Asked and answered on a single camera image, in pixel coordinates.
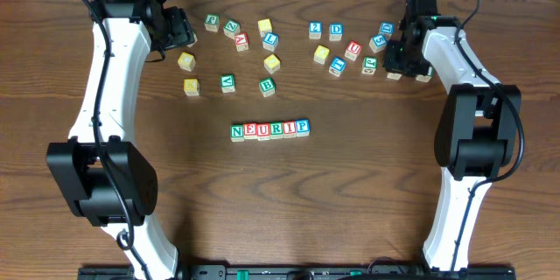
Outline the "yellow S block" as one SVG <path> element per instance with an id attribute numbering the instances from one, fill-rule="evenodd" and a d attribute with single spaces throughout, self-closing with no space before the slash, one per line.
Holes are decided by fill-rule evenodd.
<path id="1" fill-rule="evenodd" d="M 387 73 L 387 78 L 394 81 L 399 81 L 401 77 L 402 75 L 400 73 Z"/>

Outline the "green N block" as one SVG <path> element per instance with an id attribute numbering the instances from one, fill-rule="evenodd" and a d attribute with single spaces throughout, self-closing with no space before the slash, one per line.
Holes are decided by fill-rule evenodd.
<path id="1" fill-rule="evenodd" d="M 245 140 L 243 125 L 230 126 L 230 139 L 232 142 L 243 142 Z"/>

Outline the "blue P block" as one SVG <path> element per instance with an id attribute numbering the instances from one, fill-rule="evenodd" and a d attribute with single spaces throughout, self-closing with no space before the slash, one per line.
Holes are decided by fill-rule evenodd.
<path id="1" fill-rule="evenodd" d="M 308 119 L 296 120 L 297 137 L 307 137 L 311 133 L 311 125 Z"/>

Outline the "red E block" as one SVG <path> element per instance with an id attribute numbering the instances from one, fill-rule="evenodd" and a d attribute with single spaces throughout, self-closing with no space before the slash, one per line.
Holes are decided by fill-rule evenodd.
<path id="1" fill-rule="evenodd" d="M 243 127 L 243 137 L 245 140 L 257 139 L 257 124 L 255 122 L 244 123 Z"/>

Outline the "red I block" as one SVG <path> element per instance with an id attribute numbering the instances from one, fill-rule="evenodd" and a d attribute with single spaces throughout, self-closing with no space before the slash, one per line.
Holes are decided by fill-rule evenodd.
<path id="1" fill-rule="evenodd" d="M 283 137 L 284 138 L 293 138 L 297 136 L 297 129 L 296 129 L 296 122 L 295 121 L 287 121 L 282 123 L 283 127 Z"/>

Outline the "green R block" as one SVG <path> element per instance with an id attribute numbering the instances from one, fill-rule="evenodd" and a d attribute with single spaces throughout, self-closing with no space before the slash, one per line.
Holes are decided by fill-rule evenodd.
<path id="1" fill-rule="evenodd" d="M 272 122 L 269 126 L 271 140 L 282 139 L 284 137 L 284 129 L 281 122 Z"/>

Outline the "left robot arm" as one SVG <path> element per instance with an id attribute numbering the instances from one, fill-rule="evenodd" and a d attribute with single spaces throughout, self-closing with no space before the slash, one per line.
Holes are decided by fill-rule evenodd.
<path id="1" fill-rule="evenodd" d="M 148 55 L 193 42 L 185 13 L 159 0 L 94 0 L 94 51 L 80 112 L 46 162 L 71 212 L 109 234 L 133 279 L 187 279 L 155 214 L 158 179 L 136 147 L 135 115 Z"/>

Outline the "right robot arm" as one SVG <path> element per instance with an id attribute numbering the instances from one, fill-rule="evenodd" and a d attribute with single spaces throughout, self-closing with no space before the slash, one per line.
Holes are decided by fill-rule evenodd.
<path id="1" fill-rule="evenodd" d="M 484 68 L 457 18 L 413 14 L 399 28 L 402 36 L 388 42 L 384 67 L 390 74 L 436 74 L 447 93 L 434 138 L 442 184 L 423 259 L 430 271 L 455 277 L 468 268 L 487 191 L 507 178 L 502 167 L 521 162 L 521 92 Z"/>

